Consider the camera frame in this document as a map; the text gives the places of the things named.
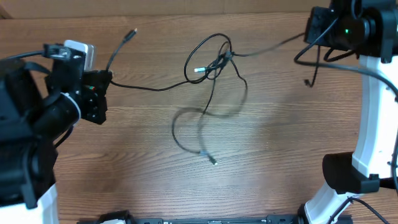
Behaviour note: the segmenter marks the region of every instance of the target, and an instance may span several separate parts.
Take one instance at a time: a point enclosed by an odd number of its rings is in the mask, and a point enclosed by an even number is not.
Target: beige wall
[[[330,0],[0,0],[6,18],[307,12]]]

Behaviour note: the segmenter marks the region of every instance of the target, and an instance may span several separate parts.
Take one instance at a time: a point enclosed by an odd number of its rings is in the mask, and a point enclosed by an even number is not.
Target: white ring
[[[77,122],[79,122],[79,120],[80,120],[80,118],[81,118],[81,111],[80,111],[80,108],[79,108],[79,106],[77,105],[76,101],[75,101],[72,97],[70,97],[69,93],[61,93],[61,94],[64,95],[66,98],[68,98],[68,99],[76,106],[77,112],[78,112],[78,114],[79,114],[79,118],[77,119],[77,121],[75,122],[75,124],[73,124],[73,126],[75,126],[75,125],[77,124]]]

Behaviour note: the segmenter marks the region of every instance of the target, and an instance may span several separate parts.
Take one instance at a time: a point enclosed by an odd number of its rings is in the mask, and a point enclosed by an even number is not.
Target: wood grain surface
[[[96,68],[104,69],[123,36],[137,27],[138,34],[111,67],[114,81],[162,88],[185,80],[188,54],[210,34],[229,35],[237,53],[252,52],[303,32],[307,17],[270,13],[6,20],[0,21],[0,56],[73,39],[96,45]],[[205,44],[188,70],[208,65],[222,43],[216,38]],[[323,156],[355,149],[361,109],[359,75],[320,69],[314,88],[303,84],[313,68],[294,64],[293,57],[304,46],[300,39],[267,54],[234,59],[248,81],[248,100],[238,116],[206,118],[203,130],[218,166],[179,149],[170,131],[180,108],[205,106],[210,81],[162,93],[110,86],[108,120],[101,126],[80,121],[59,147],[54,170],[61,223],[125,209],[141,218],[295,213],[324,182]],[[304,58],[314,60],[315,55],[311,50]],[[31,59],[50,68],[47,59]],[[34,77],[43,90],[44,76]],[[210,111],[233,109],[243,87],[228,66],[217,81]],[[197,121],[197,114],[187,114],[177,124],[177,137],[193,149],[199,148]],[[398,222],[393,190],[364,199],[390,222]],[[380,222],[358,203],[346,212],[356,223]]]

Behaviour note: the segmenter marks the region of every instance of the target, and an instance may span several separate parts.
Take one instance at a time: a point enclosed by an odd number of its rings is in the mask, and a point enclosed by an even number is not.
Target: wooden table
[[[138,34],[112,65],[114,80],[162,88],[185,80],[188,54],[210,34],[227,34],[234,51],[252,52],[303,32],[307,17],[270,13],[4,20],[0,56],[73,39],[96,45],[96,68],[104,69],[124,35],[137,27]],[[222,42],[206,44],[188,70],[208,65]],[[303,84],[313,68],[294,64],[293,57],[304,46],[295,40],[271,53],[234,59],[248,81],[248,100],[239,116],[206,118],[203,130],[218,166],[179,149],[170,131],[180,108],[205,106],[210,81],[162,93],[110,86],[108,120],[102,126],[80,121],[59,147],[54,171],[61,223],[125,209],[135,217],[160,218],[295,213],[324,182],[322,157],[355,149],[361,108],[359,75],[321,69],[314,88]],[[314,60],[315,50],[305,59]],[[51,65],[44,58],[32,60]],[[44,89],[44,76],[34,76]],[[230,110],[242,94],[243,84],[229,66],[217,81],[210,111]],[[194,149],[199,146],[197,121],[197,114],[188,114],[177,126],[179,140]],[[390,222],[398,222],[393,190],[381,189],[364,199]],[[357,223],[379,223],[358,203],[347,213]]]

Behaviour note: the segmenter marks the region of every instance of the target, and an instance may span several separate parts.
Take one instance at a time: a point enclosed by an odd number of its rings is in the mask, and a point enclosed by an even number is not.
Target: silver connector
[[[194,68],[193,71],[195,73],[201,73],[206,71],[206,67]]]

